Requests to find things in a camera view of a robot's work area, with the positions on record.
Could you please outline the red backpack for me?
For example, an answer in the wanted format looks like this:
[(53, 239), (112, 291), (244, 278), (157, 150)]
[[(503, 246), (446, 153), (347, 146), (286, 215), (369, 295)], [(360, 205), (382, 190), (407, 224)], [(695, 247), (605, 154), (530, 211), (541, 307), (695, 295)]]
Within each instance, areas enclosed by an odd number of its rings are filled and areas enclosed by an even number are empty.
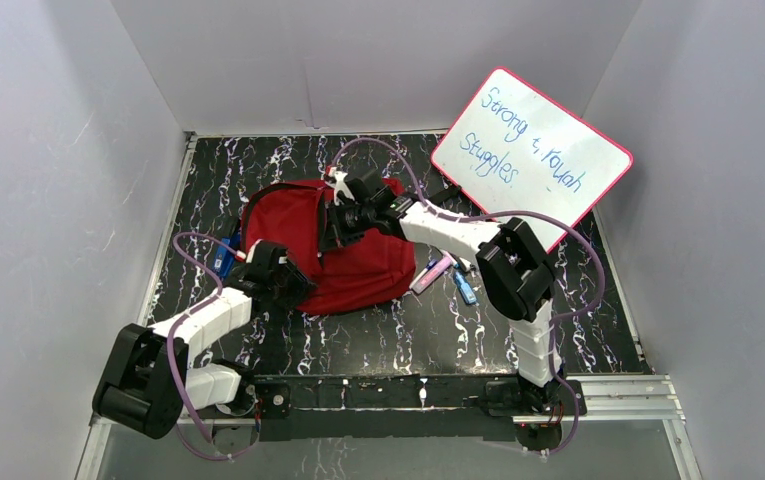
[(345, 313), (402, 296), (416, 272), (414, 245), (373, 228), (353, 244), (326, 249), (326, 207), (333, 198), (333, 189), (319, 179), (263, 188), (242, 210), (241, 249), (259, 240), (287, 248), (314, 285), (294, 306), (303, 313)]

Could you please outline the small blue stapler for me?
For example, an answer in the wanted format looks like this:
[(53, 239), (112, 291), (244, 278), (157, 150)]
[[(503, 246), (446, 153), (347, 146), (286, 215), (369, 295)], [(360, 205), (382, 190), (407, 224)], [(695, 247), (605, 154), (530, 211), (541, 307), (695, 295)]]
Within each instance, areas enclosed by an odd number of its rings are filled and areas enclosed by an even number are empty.
[(475, 305), (478, 303), (476, 294), (468, 282), (466, 276), (459, 270), (453, 271), (453, 280), (462, 300), (466, 305)]

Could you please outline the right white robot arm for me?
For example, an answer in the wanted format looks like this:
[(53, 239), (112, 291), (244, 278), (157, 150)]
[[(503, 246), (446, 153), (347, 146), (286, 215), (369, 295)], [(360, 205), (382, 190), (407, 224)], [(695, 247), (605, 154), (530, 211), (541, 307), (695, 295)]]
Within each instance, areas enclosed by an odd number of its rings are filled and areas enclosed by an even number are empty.
[(550, 324), (555, 275), (525, 221), (473, 220), (415, 194), (396, 193), (374, 172), (354, 175), (331, 167), (323, 180), (333, 191), (326, 206), (328, 245), (346, 246), (376, 230), (476, 267), (491, 305), (508, 320), (518, 359), (516, 382), (489, 384), (480, 400), (484, 408), (545, 414), (559, 403), (555, 377), (562, 360)]

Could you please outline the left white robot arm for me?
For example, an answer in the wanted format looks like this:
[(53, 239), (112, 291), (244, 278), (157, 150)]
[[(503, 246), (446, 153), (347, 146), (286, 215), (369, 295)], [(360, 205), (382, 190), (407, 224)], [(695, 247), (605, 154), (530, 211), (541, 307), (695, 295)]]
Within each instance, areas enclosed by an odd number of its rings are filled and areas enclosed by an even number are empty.
[(233, 416), (252, 411), (255, 387), (236, 367), (195, 368), (192, 361), (246, 326), (256, 308), (294, 308), (315, 289), (288, 249), (258, 241), (203, 301), (150, 326), (118, 333), (92, 399), (95, 415), (149, 438), (166, 436), (183, 415), (220, 404)]

